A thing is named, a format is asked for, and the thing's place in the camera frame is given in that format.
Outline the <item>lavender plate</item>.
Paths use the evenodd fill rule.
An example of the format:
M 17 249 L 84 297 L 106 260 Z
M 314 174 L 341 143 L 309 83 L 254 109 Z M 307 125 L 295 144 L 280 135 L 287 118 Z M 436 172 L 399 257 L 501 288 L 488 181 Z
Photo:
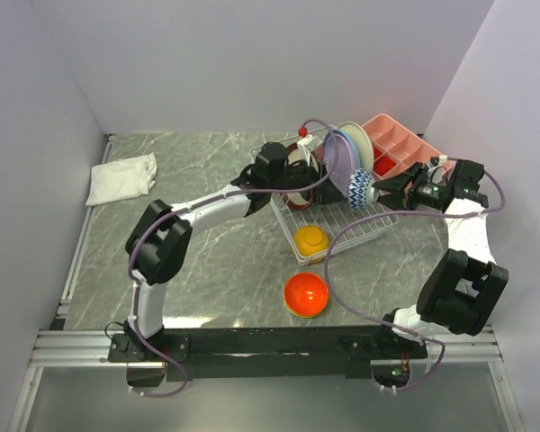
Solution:
M 341 130 L 334 129 L 324 139 L 323 162 L 330 182 L 347 196 L 350 177 L 358 168 L 358 156 L 351 139 Z

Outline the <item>dark red rimmed plate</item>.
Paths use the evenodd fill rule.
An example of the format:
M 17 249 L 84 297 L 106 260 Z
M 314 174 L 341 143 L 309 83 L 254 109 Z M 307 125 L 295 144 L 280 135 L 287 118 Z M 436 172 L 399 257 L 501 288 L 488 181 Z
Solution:
M 289 165 L 296 162 L 304 161 L 307 159 L 303 153 L 298 149 L 296 143 L 293 143 L 287 147 L 288 157 L 287 161 Z M 287 193 L 282 196 L 283 202 L 291 209 L 295 211 L 302 211 L 311 206 L 311 200 L 305 198 L 301 193 Z

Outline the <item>red white patterned bowl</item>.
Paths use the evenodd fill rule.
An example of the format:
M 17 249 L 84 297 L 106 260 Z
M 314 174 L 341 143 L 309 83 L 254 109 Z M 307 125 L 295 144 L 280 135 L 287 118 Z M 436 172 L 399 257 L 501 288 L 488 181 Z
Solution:
M 371 171 L 357 168 L 349 178 L 347 203 L 351 210 L 360 211 L 374 204 L 378 193 L 374 188 L 375 179 Z

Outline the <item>orange-yellow bowl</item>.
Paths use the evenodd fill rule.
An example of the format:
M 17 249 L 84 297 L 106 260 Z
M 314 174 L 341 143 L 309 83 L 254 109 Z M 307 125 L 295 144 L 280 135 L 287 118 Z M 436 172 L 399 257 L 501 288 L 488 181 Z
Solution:
M 328 234 L 318 226 L 307 225 L 297 229 L 293 234 L 294 251 L 308 264 L 315 264 L 324 259 L 319 256 L 329 248 Z

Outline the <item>cream and blue plate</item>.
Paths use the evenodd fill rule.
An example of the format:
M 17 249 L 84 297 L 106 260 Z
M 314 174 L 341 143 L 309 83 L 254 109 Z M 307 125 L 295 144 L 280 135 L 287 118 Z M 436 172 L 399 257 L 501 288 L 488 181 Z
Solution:
M 374 168 L 374 146 L 365 129 L 353 121 L 340 123 L 337 128 L 348 135 L 355 143 L 361 167 L 366 171 L 373 171 Z

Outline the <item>red-orange bowl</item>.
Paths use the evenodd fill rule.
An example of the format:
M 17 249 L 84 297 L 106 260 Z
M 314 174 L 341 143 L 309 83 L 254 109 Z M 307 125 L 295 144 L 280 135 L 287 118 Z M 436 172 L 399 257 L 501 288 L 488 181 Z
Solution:
M 329 288 L 317 274 L 295 274 L 283 288 L 283 300 L 292 314 L 301 318 L 314 318 L 326 309 Z

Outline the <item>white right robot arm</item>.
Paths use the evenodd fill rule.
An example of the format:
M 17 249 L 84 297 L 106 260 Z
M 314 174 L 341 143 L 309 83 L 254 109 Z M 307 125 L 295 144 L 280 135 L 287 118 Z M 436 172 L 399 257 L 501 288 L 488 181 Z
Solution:
M 487 175 L 480 163 L 458 159 L 438 181 L 432 168 L 416 162 L 404 172 L 368 186 L 368 194 L 401 214 L 419 214 L 421 207 L 442 216 L 448 235 L 444 256 L 424 283 L 415 305 L 388 315 L 391 328 L 376 337 L 378 352 L 396 358 L 408 339 L 446 332 L 475 336 L 487 324 L 508 281 L 488 241 L 487 217 L 493 212 L 480 191 Z

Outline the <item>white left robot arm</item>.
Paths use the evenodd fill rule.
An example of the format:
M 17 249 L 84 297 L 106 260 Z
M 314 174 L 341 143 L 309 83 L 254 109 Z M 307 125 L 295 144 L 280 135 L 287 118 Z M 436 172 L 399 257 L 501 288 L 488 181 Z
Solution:
M 288 161 L 288 150 L 267 142 L 228 185 L 198 200 L 168 205 L 155 200 L 143 212 L 126 242 L 128 274 L 133 281 L 131 310 L 124 322 L 130 351 L 143 362 L 161 353 L 167 283 L 181 270 L 194 234 L 227 221 L 246 218 L 269 204 L 273 194 L 313 193 L 339 165 L 341 139 L 322 145 L 327 170 Z

